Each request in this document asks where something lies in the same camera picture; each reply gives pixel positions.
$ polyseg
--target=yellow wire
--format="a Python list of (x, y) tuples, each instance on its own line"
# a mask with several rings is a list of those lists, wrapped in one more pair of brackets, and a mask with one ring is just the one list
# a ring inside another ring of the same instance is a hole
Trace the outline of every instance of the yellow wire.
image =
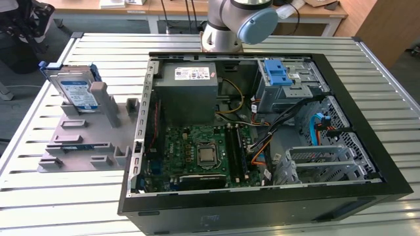
[(220, 111), (220, 112), (216, 112), (216, 114), (225, 114), (225, 113), (232, 113), (232, 112), (236, 112), (241, 107), (243, 107), (243, 104), (244, 104), (244, 95), (243, 95), (243, 92), (241, 90), (239, 89), (239, 87), (232, 83), (232, 81), (229, 81), (228, 79), (223, 79), (225, 82), (228, 82), (233, 87), (235, 89), (237, 90), (239, 94), (241, 95), (241, 103), (239, 105), (237, 108), (235, 108), (233, 110), (231, 111)]

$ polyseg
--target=gray 3d-printed holder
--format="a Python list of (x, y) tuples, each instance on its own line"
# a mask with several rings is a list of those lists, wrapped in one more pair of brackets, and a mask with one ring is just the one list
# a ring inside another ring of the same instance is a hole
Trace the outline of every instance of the gray 3d-printed holder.
[(99, 102), (96, 113), (80, 114), (61, 105), (64, 115), (39, 162), (37, 171), (77, 172), (123, 170), (131, 155), (139, 101), (117, 104), (107, 85), (93, 82), (91, 92)]

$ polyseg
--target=motherboard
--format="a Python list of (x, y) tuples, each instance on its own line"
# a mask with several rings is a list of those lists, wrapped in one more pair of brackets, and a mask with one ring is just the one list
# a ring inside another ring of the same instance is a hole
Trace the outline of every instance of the motherboard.
[(153, 190), (260, 186), (259, 169), (247, 163), (251, 143), (248, 126), (168, 127), (164, 158), (149, 164)]

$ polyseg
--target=blue hard drive label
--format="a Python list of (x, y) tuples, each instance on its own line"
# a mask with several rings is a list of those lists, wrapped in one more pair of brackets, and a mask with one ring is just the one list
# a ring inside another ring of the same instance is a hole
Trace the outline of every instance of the blue hard drive label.
[(97, 102), (89, 92), (89, 84), (87, 81), (61, 81), (60, 83), (67, 97), (79, 109), (97, 109)]

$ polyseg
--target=blue plastic latch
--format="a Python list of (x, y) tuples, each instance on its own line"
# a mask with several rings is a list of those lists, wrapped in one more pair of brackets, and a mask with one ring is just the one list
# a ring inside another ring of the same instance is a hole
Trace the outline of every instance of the blue plastic latch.
[(95, 64), (91, 64), (89, 68), (91, 68), (91, 72), (92, 72), (92, 76), (93, 76), (93, 78), (95, 78), (95, 81), (101, 82), (101, 81), (103, 81), (103, 78), (101, 78), (100, 75), (99, 75), (99, 71), (97, 71), (96, 65), (95, 65)]
[(265, 60), (265, 71), (271, 85), (292, 85), (293, 81), (288, 77), (287, 68), (279, 60)]
[(44, 75), (47, 80), (49, 80), (49, 77), (45, 73), (45, 70), (60, 70), (63, 67), (63, 64), (61, 63), (47, 63), (45, 61), (41, 61), (39, 63), (39, 67), (40, 67), (41, 74)]

